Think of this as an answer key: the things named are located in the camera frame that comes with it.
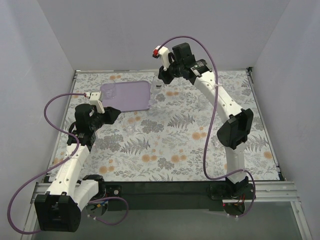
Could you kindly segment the clear champagne flute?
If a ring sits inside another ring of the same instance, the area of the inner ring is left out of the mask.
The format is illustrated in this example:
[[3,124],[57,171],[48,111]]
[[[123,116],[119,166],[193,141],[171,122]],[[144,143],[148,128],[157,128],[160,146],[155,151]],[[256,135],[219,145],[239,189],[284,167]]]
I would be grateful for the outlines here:
[[156,103],[156,96],[161,92],[163,86],[164,82],[158,79],[157,76],[154,76],[150,86],[150,100],[148,102],[150,107]]

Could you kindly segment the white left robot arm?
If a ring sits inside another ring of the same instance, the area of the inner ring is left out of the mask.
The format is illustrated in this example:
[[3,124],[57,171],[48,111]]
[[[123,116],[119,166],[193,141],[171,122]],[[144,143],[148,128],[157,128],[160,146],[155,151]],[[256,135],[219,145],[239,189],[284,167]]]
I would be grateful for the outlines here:
[[103,125],[112,125],[121,111],[113,107],[98,112],[96,106],[83,103],[75,107],[75,122],[68,132],[66,156],[54,180],[44,194],[36,196],[34,206],[42,231],[75,232],[81,222],[81,212],[87,203],[101,197],[103,177],[86,176],[77,185],[81,169],[96,140],[96,131]]

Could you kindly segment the clear faceted tumbler glass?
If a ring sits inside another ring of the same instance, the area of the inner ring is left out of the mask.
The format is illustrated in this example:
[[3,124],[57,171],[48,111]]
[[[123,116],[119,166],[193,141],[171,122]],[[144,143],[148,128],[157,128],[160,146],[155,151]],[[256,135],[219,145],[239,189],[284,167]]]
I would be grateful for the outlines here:
[[113,99],[117,94],[116,82],[112,79],[105,80],[100,86],[100,91],[104,100]]

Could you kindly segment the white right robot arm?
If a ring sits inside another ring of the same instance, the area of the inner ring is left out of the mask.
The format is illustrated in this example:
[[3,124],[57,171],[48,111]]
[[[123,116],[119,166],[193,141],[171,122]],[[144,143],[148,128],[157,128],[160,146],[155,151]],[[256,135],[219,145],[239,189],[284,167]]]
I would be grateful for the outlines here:
[[162,62],[158,74],[160,80],[170,84],[175,78],[184,78],[212,104],[213,112],[222,122],[216,135],[225,149],[227,189],[232,197],[243,196],[249,186],[244,151],[252,127],[253,111],[235,102],[219,84],[218,72],[208,67],[204,59],[196,60],[188,43],[176,45],[171,50],[159,45],[152,56]]

